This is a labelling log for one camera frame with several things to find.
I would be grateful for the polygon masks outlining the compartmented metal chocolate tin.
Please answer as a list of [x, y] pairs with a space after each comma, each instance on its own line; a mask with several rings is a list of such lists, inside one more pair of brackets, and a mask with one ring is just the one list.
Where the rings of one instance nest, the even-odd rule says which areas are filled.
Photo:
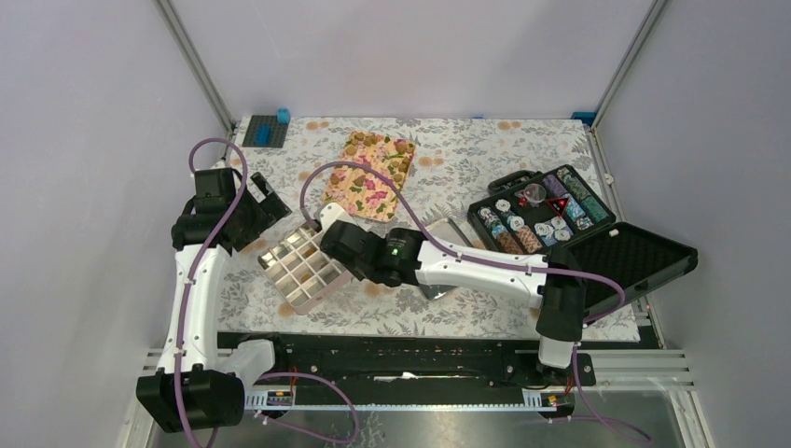
[[322, 234], [307, 224], [257, 258], [285, 303], [306, 315], [352, 280], [352, 275], [320, 250]]

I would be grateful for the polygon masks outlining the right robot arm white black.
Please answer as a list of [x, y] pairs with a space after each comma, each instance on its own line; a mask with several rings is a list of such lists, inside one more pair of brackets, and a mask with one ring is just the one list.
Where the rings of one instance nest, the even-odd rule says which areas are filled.
[[388, 287], [461, 287], [516, 299], [538, 310], [536, 375], [556, 385], [571, 373], [573, 352], [582, 337], [586, 282], [566, 274], [551, 257], [482, 250], [403, 228], [379, 236], [364, 230], [337, 203], [315, 216], [321, 251], [358, 280]]

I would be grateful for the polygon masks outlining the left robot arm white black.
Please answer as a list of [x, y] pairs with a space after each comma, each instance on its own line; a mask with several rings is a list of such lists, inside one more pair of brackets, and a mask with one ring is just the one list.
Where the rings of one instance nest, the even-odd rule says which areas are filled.
[[290, 214], [260, 173], [249, 191], [235, 198], [242, 174], [233, 168], [200, 170], [195, 194], [171, 229], [176, 288], [163, 352], [154, 372], [137, 380], [136, 397], [166, 433], [236, 426], [245, 393], [259, 377], [281, 382], [289, 371], [287, 355], [271, 342], [246, 342], [227, 358], [219, 354], [217, 309], [221, 281], [231, 257]]

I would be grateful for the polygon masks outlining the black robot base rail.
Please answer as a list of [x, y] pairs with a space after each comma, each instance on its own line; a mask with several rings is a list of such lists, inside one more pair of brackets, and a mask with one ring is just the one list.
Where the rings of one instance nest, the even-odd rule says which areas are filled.
[[356, 408], [503, 409], [524, 405], [526, 392], [563, 392], [575, 376], [597, 383], [588, 355], [564, 370], [540, 366], [536, 341], [222, 332], [218, 346], [253, 340], [272, 342], [273, 371], [300, 375], [256, 386], [283, 387], [297, 408], [345, 409], [343, 392]]

